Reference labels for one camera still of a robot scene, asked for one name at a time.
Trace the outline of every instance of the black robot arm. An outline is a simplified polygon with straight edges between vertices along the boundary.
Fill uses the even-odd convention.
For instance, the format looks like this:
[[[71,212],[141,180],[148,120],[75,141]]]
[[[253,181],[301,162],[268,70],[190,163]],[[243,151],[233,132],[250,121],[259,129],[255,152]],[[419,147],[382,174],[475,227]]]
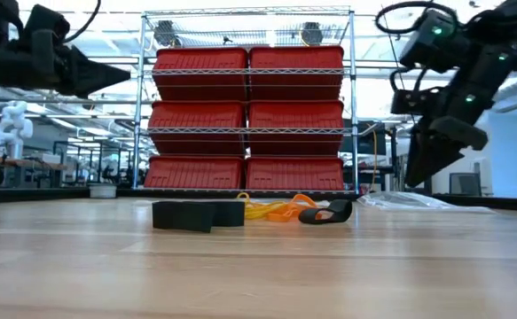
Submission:
[[[389,30],[380,25],[379,18],[386,12],[414,6],[433,10],[426,11],[411,29]],[[405,177],[406,184],[415,187],[461,159],[461,149],[481,150],[488,142],[487,134],[474,124],[494,105],[493,97],[508,75],[517,71],[517,1],[481,12],[465,25],[448,7],[407,2],[385,8],[376,23],[391,34],[414,31],[399,58],[404,68],[391,75],[395,90],[391,113],[421,115],[411,130]],[[423,71],[415,88],[398,89],[396,74],[417,65]],[[457,71],[447,86],[419,89],[427,70],[444,73],[454,67]]]
[[[87,98],[130,78],[128,72],[90,61],[65,45],[70,26],[61,14],[36,5],[25,27],[18,14],[15,0],[0,0],[0,86]],[[19,39],[8,39],[8,23],[16,26]]]

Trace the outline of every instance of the white humanoid robot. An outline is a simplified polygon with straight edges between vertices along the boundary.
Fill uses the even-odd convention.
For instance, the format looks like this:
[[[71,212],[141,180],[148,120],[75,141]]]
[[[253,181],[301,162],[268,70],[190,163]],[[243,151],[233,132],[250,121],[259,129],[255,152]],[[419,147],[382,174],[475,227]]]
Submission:
[[[2,110],[0,120],[0,157],[7,155],[12,159],[21,159],[24,138],[34,134],[34,123],[26,119],[27,103],[22,101],[10,102]]]

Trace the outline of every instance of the red plastic bin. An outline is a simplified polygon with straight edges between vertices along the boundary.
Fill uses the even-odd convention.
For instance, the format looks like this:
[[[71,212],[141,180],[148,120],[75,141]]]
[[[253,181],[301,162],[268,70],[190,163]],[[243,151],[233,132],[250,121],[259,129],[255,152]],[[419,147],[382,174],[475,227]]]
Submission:
[[[343,104],[331,101],[251,101],[250,128],[343,129]],[[342,135],[251,134],[252,155],[333,155]]]
[[[238,101],[158,101],[148,128],[244,128],[244,105]],[[160,154],[244,155],[242,135],[150,134]]]
[[[244,69],[247,55],[242,48],[162,49],[153,70]],[[243,74],[154,74],[153,80],[165,100],[247,100]]]
[[[240,158],[153,156],[144,187],[237,190],[242,166]]]
[[[341,46],[258,47],[250,51],[251,69],[342,69],[342,60]],[[254,74],[250,94],[251,99],[338,99],[342,79],[342,74]]]
[[[342,191],[339,158],[247,159],[247,190]]]

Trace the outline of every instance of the wooden surface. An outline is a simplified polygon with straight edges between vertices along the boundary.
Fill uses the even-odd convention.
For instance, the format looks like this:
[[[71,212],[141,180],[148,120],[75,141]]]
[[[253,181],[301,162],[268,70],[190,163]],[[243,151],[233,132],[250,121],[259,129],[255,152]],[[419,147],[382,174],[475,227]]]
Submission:
[[[66,170],[67,166],[63,164],[53,164],[53,163],[40,163],[36,160],[31,159],[6,159],[5,161],[0,158],[0,165],[5,165],[7,167],[36,167],[40,169],[51,169],[51,170]]]
[[[152,230],[147,199],[0,204],[0,319],[517,319],[517,213]]]

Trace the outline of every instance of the plastic bag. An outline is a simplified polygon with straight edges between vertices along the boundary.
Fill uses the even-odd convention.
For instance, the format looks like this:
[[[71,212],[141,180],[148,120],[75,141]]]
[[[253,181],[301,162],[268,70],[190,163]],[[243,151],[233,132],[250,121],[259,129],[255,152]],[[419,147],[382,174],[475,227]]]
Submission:
[[[439,199],[430,198],[428,196],[401,192],[401,191],[383,191],[366,194],[357,200],[363,206],[378,208],[381,210],[448,210],[458,212],[485,212],[494,213],[487,207],[478,206],[455,206],[448,204]]]

